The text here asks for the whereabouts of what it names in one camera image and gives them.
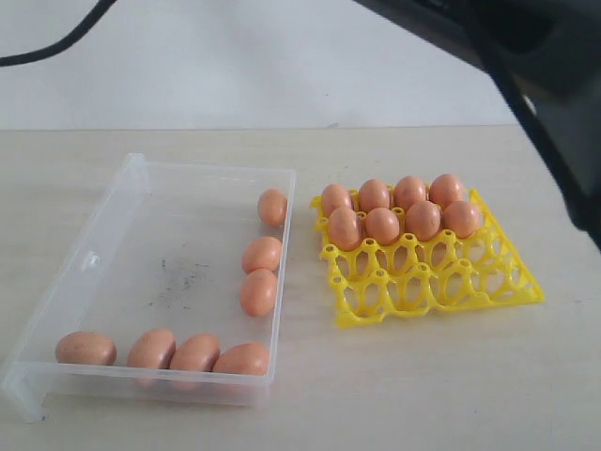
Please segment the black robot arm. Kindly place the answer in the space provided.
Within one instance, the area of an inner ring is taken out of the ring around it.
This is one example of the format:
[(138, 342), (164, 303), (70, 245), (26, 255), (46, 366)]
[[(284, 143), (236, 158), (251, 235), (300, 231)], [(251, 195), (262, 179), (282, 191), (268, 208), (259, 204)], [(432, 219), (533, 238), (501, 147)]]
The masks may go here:
[(597, 1), (365, 1), (365, 8), (489, 74), (532, 142), (574, 226), (600, 232), (600, 4)]

